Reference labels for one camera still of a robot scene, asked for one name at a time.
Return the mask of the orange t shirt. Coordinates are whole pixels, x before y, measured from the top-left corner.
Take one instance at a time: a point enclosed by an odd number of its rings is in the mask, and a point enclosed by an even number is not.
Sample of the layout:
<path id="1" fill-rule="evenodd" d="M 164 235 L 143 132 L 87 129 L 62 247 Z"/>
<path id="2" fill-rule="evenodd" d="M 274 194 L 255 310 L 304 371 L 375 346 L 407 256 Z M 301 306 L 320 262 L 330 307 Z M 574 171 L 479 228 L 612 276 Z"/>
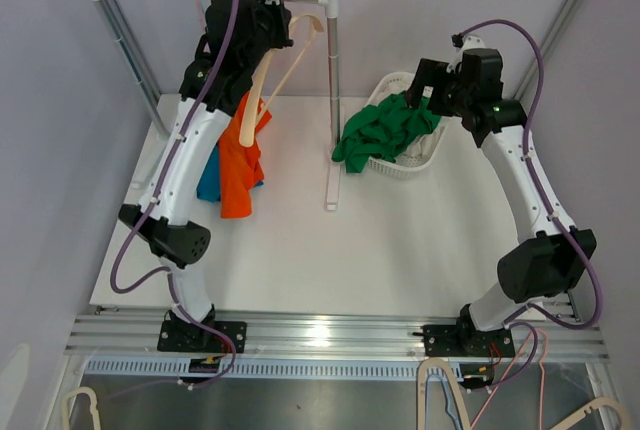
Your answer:
<path id="1" fill-rule="evenodd" d="M 258 142 L 243 147 L 239 133 L 249 93 L 246 93 L 227 129 L 218 140 L 220 217 L 241 219 L 252 213 L 250 190 L 264 180 Z"/>

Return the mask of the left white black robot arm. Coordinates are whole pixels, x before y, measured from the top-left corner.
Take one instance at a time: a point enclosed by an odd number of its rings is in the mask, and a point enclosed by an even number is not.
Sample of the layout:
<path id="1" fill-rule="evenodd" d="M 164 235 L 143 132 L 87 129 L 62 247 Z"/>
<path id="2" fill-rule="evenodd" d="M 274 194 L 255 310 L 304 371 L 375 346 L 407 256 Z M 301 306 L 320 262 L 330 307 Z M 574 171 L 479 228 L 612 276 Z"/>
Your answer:
<path id="1" fill-rule="evenodd" d="M 210 0 L 205 20 L 206 30 L 184 72 L 176 121 L 159 167 L 139 202 L 119 210 L 118 218 L 129 233 L 110 273 L 110 286 L 117 294 L 166 274 L 172 313 L 184 322 L 180 339 L 194 351 L 209 348 L 216 330 L 208 321 L 214 306 L 200 263 L 211 233 L 190 219 L 197 186 L 267 52 L 293 44 L 291 13 L 282 0 Z M 160 265 L 121 287 L 118 270 L 135 238 L 148 244 Z"/>

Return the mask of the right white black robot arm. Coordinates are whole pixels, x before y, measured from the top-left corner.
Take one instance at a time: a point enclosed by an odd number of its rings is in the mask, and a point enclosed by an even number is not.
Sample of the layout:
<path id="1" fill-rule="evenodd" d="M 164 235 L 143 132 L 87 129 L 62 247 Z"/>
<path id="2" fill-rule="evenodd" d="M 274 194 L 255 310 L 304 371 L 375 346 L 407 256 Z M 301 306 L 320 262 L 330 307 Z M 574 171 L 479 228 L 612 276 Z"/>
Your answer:
<path id="1" fill-rule="evenodd" d="M 502 95 L 503 61 L 495 49 L 458 51 L 451 63 L 423 58 L 404 99 L 417 108 L 425 89 L 435 115 L 458 117 L 490 162 L 507 198 L 517 245 L 497 263 L 497 283 L 465 305 L 451 325 L 425 325 L 428 356 L 511 357 L 506 324 L 533 305 L 574 288 L 593 255 L 592 230 L 580 230 L 556 199 L 535 153 L 522 104 Z"/>

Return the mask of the green t shirt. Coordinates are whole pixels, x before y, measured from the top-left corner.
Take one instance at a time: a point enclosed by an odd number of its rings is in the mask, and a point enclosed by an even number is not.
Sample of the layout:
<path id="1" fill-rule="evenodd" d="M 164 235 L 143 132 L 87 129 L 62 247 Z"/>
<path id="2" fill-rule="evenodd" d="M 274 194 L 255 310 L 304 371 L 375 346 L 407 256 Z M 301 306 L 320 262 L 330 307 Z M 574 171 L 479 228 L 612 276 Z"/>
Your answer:
<path id="1" fill-rule="evenodd" d="M 346 122 L 331 160 L 343 163 L 349 174 L 361 173 L 370 158 L 396 163 L 417 138 L 433 135 L 440 126 L 441 116 L 428 103 L 422 96 L 417 108 L 410 107 L 401 91 L 364 106 Z"/>

